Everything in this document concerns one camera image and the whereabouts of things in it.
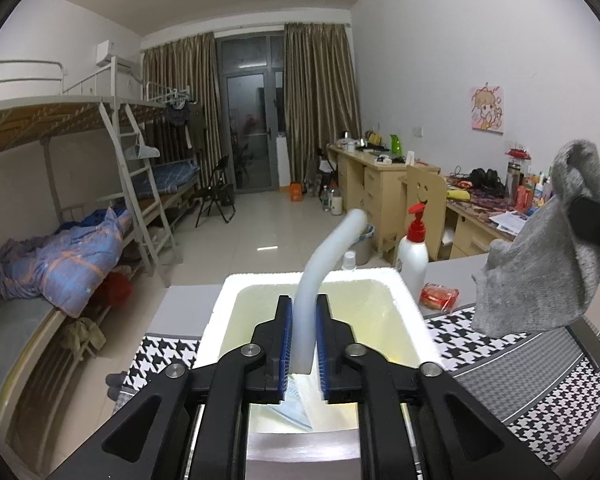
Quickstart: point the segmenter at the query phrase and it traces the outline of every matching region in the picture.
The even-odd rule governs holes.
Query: red pump nozzle
[[[416,215],[416,218],[411,222],[407,229],[407,240],[414,243],[421,243],[424,241],[427,230],[422,222],[422,215],[424,214],[425,205],[422,202],[417,203],[409,208],[408,213]]]

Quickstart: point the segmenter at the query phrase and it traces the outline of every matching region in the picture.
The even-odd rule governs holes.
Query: glass door
[[[276,51],[272,54],[270,36],[218,40],[225,145],[238,192],[278,187],[277,106],[282,69],[274,67],[274,55],[280,57],[280,44],[274,43]],[[276,88],[276,79],[281,89]]]

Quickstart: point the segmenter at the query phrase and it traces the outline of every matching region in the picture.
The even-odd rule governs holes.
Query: door frame
[[[222,147],[224,152],[229,155],[230,179],[234,185],[236,193],[257,193],[262,191],[273,191],[280,187],[280,177],[278,175],[278,113],[276,110],[276,72],[280,72],[281,68],[273,68],[271,59],[271,37],[279,36],[278,31],[270,32],[254,32],[251,34],[236,34],[234,36],[226,36],[216,38],[216,49],[218,56],[218,77],[220,83],[220,103],[222,107]],[[224,71],[222,66],[222,44],[227,40],[247,40],[249,38],[266,38],[267,45],[267,65],[261,68],[245,68],[239,70]],[[234,150],[231,146],[231,131],[229,128],[229,103],[228,97],[228,79],[232,77],[240,77],[247,75],[260,75],[264,79],[264,101],[265,101],[265,120],[267,123],[267,132],[269,138],[267,145],[269,148],[269,168],[271,174],[271,186],[253,189],[238,189],[235,181],[235,166],[234,166]]]

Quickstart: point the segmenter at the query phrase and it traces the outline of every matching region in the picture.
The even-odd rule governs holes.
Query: green object
[[[397,135],[391,135],[391,152],[394,155],[402,154],[402,147],[400,146],[400,139]]]

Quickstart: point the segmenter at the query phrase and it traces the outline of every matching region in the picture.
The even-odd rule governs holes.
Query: curved plastic tube
[[[310,374],[315,349],[315,298],[324,278],[366,228],[366,214],[352,209],[314,251],[304,268],[293,304],[289,373]]]

